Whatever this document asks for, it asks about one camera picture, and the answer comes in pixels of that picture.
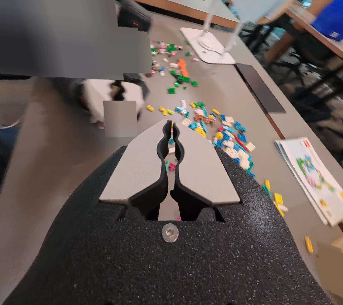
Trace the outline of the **person's leg in jeans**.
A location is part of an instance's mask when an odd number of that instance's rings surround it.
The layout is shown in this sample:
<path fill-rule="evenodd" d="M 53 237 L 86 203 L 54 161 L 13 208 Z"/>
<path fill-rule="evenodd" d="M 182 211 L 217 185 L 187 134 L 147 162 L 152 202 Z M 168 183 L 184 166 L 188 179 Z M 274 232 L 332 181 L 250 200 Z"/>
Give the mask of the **person's leg in jeans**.
<path fill-rule="evenodd" d="M 20 127 L 4 128 L 0 130 L 0 186 L 5 179 L 19 131 Z"/>

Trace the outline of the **blue storage bin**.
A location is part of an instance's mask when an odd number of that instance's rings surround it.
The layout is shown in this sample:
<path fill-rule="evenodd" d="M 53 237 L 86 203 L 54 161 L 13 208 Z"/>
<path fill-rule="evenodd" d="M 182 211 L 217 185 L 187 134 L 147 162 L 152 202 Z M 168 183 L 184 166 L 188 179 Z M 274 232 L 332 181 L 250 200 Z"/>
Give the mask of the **blue storage bin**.
<path fill-rule="evenodd" d="M 319 33 L 337 42 L 343 39 L 343 0 L 333 0 L 311 23 Z"/>

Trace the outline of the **black table panel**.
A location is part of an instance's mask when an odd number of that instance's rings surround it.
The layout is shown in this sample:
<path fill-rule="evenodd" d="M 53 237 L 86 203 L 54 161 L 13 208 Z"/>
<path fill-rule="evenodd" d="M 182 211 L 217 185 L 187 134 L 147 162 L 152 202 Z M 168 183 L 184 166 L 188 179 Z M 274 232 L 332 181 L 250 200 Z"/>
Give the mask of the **black table panel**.
<path fill-rule="evenodd" d="M 286 113 L 286 110 L 251 65 L 236 63 L 235 68 L 257 98 L 262 108 L 269 113 Z"/>

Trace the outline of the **white desk stand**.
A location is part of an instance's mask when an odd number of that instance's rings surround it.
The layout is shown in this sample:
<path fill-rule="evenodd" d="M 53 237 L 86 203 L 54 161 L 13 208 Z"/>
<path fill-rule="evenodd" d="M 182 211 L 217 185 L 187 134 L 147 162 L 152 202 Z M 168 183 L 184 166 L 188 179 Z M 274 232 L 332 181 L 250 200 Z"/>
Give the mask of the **white desk stand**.
<path fill-rule="evenodd" d="M 244 25 L 244 21 L 239 20 L 238 24 L 236 24 L 234 28 L 234 32 L 230 35 L 226 46 L 223 46 L 214 34 L 209 31 L 217 2 L 218 0 L 212 0 L 201 30 L 181 27 L 180 32 L 186 41 L 189 42 L 198 58 L 203 62 L 208 64 L 234 65 L 236 64 L 236 61 L 230 55 L 229 51 L 236 44 L 239 33 Z"/>

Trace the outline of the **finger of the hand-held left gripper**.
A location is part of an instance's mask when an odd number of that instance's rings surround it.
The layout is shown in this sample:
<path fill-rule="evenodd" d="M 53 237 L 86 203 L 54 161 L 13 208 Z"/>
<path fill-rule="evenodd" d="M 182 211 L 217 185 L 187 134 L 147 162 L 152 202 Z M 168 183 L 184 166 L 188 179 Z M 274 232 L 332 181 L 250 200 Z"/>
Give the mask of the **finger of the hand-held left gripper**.
<path fill-rule="evenodd" d="M 146 83 L 144 81 L 137 83 L 121 81 L 121 85 L 124 89 L 122 94 L 124 101 L 136 102 L 136 114 L 139 119 L 146 102 Z"/>
<path fill-rule="evenodd" d="M 112 84 L 115 80 L 87 79 L 86 106 L 91 115 L 91 123 L 104 124 L 104 101 L 113 100 Z"/>

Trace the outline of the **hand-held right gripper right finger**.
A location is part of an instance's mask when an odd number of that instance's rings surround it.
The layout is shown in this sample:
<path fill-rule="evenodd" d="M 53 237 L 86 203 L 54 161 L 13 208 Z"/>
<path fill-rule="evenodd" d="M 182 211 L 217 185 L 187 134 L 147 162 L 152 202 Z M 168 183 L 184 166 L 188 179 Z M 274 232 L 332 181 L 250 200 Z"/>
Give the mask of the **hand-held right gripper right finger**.
<path fill-rule="evenodd" d="M 181 220 L 195 221 L 204 208 L 211 208 L 215 220 L 222 221 L 218 207 L 239 204 L 241 199 L 217 151 L 181 122 L 173 124 L 173 139 L 177 165 L 170 194 L 178 203 Z"/>

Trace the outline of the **red lego axle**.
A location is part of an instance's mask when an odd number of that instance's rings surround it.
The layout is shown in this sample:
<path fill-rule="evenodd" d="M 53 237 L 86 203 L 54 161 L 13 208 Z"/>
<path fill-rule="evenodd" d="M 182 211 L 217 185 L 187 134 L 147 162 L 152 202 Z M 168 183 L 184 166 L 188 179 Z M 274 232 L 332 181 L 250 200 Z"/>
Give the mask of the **red lego axle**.
<path fill-rule="evenodd" d="M 245 145 L 239 140 L 239 138 L 236 135 L 233 135 L 234 139 L 236 140 L 237 144 L 246 152 L 249 150 L 245 147 Z"/>

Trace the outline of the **pile of pastel lego pieces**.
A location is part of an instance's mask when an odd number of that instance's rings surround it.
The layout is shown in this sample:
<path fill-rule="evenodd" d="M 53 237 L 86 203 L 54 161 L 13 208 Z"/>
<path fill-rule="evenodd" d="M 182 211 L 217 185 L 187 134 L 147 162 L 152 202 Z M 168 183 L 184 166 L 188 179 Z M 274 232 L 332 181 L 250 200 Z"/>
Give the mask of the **pile of pastel lego pieces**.
<path fill-rule="evenodd" d="M 176 118 L 169 118 L 169 114 L 172 112 L 170 110 L 165 110 L 164 108 L 160 108 L 162 110 L 162 113 L 166 115 L 162 120 L 170 120 L 172 122 L 172 131 L 171 131 L 171 139 L 173 139 L 173 124 L 176 121 Z M 249 151 L 244 151 L 236 142 L 233 135 L 236 135 L 240 141 L 242 141 L 240 138 L 244 135 L 244 130 L 242 128 L 239 128 L 238 123 L 233 123 L 232 118 L 227 117 L 225 115 L 219 115 L 219 113 L 216 114 L 216 116 L 213 116 L 213 114 L 210 114 L 210 117 L 215 118 L 216 124 L 206 124 L 204 122 L 195 122 L 191 121 L 191 118 L 183 117 L 181 123 L 187 126 L 188 128 L 194 130 L 196 127 L 202 128 L 206 132 L 206 139 L 214 146 L 215 150 L 217 151 L 227 173 L 229 174 L 231 181 L 233 182 L 235 189 L 237 190 L 238 195 L 240 196 L 241 202 L 239 204 L 242 204 L 245 202 L 244 200 L 244 193 L 248 192 L 250 195 L 252 195 L 252 191 L 249 191 L 248 188 L 250 188 L 249 185 L 241 185 L 239 186 L 240 182 L 248 182 L 252 183 L 252 188 L 258 189 L 258 195 L 264 194 L 264 191 L 262 191 L 262 188 L 256 183 L 256 181 L 253 178 L 253 174 L 250 172 L 250 167 L 252 167 L 253 163 L 251 161 L 251 157 L 249 154 Z M 234 130 L 234 126 L 239 128 L 238 131 Z M 224 149 L 226 147 L 234 148 L 238 151 L 239 159 L 232 159 L 229 157 Z"/>

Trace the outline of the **wooden desk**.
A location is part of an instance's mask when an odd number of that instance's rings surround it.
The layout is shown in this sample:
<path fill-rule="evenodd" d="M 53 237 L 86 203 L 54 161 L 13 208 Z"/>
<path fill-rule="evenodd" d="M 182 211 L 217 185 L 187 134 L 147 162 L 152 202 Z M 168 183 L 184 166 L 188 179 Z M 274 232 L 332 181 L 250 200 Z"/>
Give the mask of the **wooden desk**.
<path fill-rule="evenodd" d="M 320 11 L 324 9 L 333 0 L 312 0 L 311 5 L 308 7 L 308 12 L 317 16 Z M 277 61 L 294 42 L 294 38 L 289 33 L 284 33 L 280 40 L 272 45 L 272 47 L 264 54 L 264 60 L 267 63 Z"/>

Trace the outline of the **pile of green brown lego pieces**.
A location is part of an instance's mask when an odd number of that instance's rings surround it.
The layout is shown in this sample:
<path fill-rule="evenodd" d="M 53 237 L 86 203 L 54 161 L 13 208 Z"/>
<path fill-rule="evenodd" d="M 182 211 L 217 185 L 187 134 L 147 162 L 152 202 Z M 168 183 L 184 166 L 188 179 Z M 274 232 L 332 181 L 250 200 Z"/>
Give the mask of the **pile of green brown lego pieces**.
<path fill-rule="evenodd" d="M 173 86 L 168 86 L 167 89 L 177 89 L 179 87 L 186 89 L 189 85 L 193 87 L 198 86 L 198 83 L 191 79 L 187 65 L 191 62 L 199 62 L 199 58 L 191 51 L 188 41 L 185 40 L 183 45 L 179 45 L 153 39 L 151 40 L 151 55 L 151 72 L 145 74 L 145 77 L 170 76 L 173 81 Z M 178 59 L 185 60 L 189 78 L 182 76 L 178 66 Z"/>

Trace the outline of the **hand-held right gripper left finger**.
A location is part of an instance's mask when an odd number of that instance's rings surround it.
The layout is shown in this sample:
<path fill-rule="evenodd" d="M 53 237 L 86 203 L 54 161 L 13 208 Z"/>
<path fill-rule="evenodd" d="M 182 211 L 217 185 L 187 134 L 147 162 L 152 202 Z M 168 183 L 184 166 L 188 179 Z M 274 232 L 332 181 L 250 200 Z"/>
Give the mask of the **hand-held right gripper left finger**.
<path fill-rule="evenodd" d="M 138 208 L 147 220 L 157 220 L 168 194 L 165 157 L 172 122 L 162 120 L 135 137 L 126 147 L 99 200 Z"/>

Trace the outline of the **lego instruction booklet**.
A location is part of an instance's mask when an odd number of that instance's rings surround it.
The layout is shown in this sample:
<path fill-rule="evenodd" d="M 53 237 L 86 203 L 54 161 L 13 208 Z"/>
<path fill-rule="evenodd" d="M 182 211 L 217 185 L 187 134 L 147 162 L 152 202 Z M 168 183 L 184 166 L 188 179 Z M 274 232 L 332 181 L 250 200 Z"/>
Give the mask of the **lego instruction booklet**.
<path fill-rule="evenodd" d="M 275 146 L 325 225 L 343 220 L 343 190 L 307 137 L 276 140 Z"/>

